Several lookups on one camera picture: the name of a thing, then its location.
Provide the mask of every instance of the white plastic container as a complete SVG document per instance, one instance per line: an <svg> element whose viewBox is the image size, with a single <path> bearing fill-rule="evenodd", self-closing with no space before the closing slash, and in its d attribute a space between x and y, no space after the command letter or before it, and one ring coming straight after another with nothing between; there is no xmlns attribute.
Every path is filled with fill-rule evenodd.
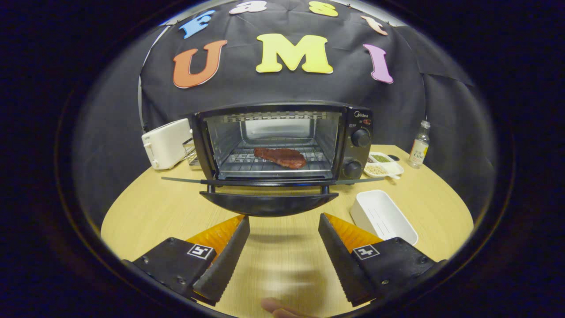
<svg viewBox="0 0 565 318"><path fill-rule="evenodd" d="M412 245L418 242L412 224L382 190L357 194L350 213L355 225L383 240L400 237Z"/></svg>

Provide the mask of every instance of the dial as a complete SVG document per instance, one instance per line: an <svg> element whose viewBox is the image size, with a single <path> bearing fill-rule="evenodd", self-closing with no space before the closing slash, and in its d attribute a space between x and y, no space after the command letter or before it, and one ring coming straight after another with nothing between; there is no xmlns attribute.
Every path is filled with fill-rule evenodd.
<svg viewBox="0 0 565 318"><path fill-rule="evenodd" d="M366 147L371 144L371 136L365 129L358 129L351 134L351 142L357 147Z"/></svg>
<svg viewBox="0 0 565 318"><path fill-rule="evenodd" d="M344 174L351 179L358 179L363 172L363 166L359 161L350 161L344 166Z"/></svg>

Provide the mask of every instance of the toaster oven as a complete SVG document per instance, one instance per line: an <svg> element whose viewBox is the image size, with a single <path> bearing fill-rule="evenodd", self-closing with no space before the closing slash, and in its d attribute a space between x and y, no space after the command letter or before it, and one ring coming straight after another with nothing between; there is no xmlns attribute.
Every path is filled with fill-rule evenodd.
<svg viewBox="0 0 565 318"><path fill-rule="evenodd" d="M330 185L360 178L373 131L370 109L332 102L236 105L187 117L206 176L201 183L208 185L201 194L223 208L256 216L296 214L334 199ZM272 156L256 156L257 151L270 151L274 157L300 153L301 163L285 165L284 157L281 163ZM321 190L315 195L235 195L216 193L218 186Z"/></svg>

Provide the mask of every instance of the yellow letter m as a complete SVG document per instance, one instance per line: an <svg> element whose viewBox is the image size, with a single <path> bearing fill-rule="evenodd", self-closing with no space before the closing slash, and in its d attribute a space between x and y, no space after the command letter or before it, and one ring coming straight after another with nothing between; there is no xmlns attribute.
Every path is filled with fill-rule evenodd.
<svg viewBox="0 0 565 318"><path fill-rule="evenodd" d="M256 68L259 73L279 72L283 69L283 66L277 62L277 54L291 71L296 70L306 55L306 63L302 65L302 69L306 72L324 74L333 72L333 67L328 64L328 58L325 56L324 44L328 42L325 37L305 35L296 46L277 33L260 35L257 40L263 42L263 60Z"/></svg>

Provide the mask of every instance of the oven control panel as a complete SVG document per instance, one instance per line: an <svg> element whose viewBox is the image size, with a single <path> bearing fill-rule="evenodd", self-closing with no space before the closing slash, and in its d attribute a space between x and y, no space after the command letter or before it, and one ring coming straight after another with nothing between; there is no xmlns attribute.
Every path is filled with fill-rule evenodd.
<svg viewBox="0 0 565 318"><path fill-rule="evenodd" d="M355 180L361 177L371 150L372 121L373 113L370 109L348 107L339 180Z"/></svg>

